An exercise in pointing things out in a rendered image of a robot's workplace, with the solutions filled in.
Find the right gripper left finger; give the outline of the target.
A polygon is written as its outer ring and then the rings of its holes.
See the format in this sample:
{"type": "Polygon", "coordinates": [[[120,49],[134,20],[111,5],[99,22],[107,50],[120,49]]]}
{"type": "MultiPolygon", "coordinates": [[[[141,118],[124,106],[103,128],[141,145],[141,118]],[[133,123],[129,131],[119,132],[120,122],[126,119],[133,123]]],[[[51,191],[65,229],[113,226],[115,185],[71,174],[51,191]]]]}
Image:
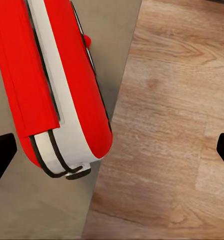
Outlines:
{"type": "Polygon", "coordinates": [[[0,178],[17,153],[15,137],[12,133],[0,136],[0,178]]]}

